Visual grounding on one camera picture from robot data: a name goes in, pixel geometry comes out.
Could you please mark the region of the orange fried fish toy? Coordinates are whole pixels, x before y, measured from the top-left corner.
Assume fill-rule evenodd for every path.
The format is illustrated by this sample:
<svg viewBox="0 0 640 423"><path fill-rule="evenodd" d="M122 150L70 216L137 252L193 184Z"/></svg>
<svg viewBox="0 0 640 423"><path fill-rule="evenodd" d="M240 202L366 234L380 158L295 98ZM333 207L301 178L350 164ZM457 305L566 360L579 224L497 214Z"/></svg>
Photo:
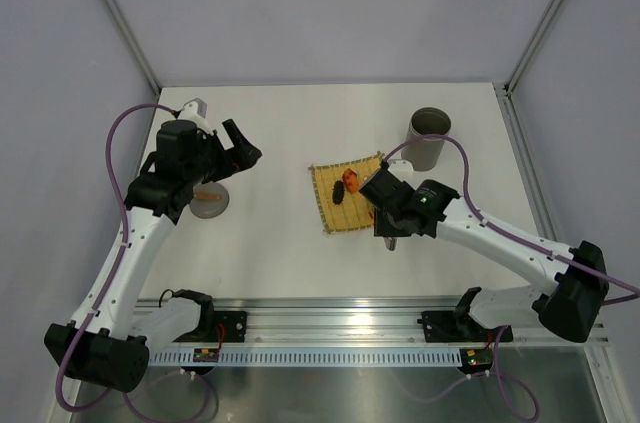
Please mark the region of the orange fried fish toy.
<svg viewBox="0 0 640 423"><path fill-rule="evenodd" d="M347 168L342 174L342 182L345 190L351 194L359 191L360 183L358 180L358 174L351 168Z"/></svg>

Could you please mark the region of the black sea cucumber toy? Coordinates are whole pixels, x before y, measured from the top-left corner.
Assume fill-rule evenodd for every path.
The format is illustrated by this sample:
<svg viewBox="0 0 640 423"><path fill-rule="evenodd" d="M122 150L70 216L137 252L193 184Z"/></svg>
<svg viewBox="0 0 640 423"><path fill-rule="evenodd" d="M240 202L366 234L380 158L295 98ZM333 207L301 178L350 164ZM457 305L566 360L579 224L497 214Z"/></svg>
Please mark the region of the black sea cucumber toy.
<svg viewBox="0 0 640 423"><path fill-rule="evenodd" d="M340 205L344 201L345 194L346 187L344 182L342 180L337 180L332 189L332 203L334 205Z"/></svg>

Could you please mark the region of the bamboo woven tray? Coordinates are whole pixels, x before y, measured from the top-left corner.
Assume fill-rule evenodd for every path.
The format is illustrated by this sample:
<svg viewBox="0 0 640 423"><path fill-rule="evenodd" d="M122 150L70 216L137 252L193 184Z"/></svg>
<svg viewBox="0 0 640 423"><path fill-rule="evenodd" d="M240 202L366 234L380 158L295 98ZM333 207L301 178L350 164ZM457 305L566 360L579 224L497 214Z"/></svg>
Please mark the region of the bamboo woven tray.
<svg viewBox="0 0 640 423"><path fill-rule="evenodd" d="M343 163L311 165L311 182L324 231L327 234L369 229L374 210L359 190L377 170L384 154Z"/></svg>

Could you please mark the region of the grey metal lunch canister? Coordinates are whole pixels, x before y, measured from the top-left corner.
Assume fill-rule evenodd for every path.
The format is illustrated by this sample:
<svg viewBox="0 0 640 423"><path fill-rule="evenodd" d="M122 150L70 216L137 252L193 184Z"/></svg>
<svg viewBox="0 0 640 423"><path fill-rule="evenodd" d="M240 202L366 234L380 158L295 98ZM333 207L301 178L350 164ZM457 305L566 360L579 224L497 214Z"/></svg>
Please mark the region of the grey metal lunch canister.
<svg viewBox="0 0 640 423"><path fill-rule="evenodd" d="M441 109L425 107L411 116L406 140L408 144L401 150L404 160L410 162L417 172L432 170L439 159L445 141L441 139L418 139L424 135L447 136L451 130L451 120Z"/></svg>

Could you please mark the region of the stainless steel tongs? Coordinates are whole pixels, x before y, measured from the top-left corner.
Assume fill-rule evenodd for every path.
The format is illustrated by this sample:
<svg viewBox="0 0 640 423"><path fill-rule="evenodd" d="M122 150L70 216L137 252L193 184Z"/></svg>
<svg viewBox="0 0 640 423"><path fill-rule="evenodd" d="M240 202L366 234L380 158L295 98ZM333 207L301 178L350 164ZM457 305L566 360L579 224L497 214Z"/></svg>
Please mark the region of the stainless steel tongs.
<svg viewBox="0 0 640 423"><path fill-rule="evenodd" d="M395 237L385 237L384 243L389 251L394 251L397 246L397 239Z"/></svg>

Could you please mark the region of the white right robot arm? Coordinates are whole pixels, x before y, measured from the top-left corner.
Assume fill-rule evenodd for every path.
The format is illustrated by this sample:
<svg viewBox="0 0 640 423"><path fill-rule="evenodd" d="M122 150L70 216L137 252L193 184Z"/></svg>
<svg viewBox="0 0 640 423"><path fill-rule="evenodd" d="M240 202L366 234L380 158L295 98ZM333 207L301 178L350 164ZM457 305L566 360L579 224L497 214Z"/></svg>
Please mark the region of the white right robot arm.
<svg viewBox="0 0 640 423"><path fill-rule="evenodd" d="M609 291L602 250L587 241L577 247L536 237L475 215L454 189L434 180L418 188L382 165L360 187L374 208L376 232L386 238L412 235L458 244L525 280L522 287L470 288L454 311L456 332L476 339L486 330L539 323L574 343L589 337Z"/></svg>

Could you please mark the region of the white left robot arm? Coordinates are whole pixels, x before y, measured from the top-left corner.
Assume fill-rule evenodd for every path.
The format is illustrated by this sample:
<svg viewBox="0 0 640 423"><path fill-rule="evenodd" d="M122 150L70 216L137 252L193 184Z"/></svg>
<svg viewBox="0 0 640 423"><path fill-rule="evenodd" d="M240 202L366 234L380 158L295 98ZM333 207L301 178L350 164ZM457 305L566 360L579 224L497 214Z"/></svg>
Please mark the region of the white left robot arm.
<svg viewBox="0 0 640 423"><path fill-rule="evenodd" d="M125 222L93 287L65 324L51 324L44 343L71 378L128 393L140 383L153 355L189 336L208 339L219 324L211 296L176 295L139 322L133 313L151 266L200 184L218 182L256 165L261 151L228 119L226 148L216 132L174 119L156 134L156 148L124 199Z"/></svg>

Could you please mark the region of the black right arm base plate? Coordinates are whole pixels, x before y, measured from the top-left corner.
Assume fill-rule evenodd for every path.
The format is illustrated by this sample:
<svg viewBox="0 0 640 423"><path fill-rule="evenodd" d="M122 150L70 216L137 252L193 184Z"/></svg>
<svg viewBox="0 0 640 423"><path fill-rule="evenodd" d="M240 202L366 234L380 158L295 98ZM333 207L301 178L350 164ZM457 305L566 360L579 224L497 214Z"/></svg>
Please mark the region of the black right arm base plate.
<svg viewBox="0 0 640 423"><path fill-rule="evenodd" d="M456 317L453 310L423 311L417 319L426 343L494 342L499 328L486 329L468 316Z"/></svg>

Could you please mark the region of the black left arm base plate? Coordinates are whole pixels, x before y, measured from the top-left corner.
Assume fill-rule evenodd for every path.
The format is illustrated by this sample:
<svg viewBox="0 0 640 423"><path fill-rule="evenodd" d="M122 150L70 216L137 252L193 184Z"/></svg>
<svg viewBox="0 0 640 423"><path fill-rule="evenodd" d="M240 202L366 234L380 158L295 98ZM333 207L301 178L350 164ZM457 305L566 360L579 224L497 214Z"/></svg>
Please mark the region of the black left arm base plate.
<svg viewBox="0 0 640 423"><path fill-rule="evenodd" d="M179 343L243 343L248 314L245 311L219 311L201 316L194 330L176 339Z"/></svg>

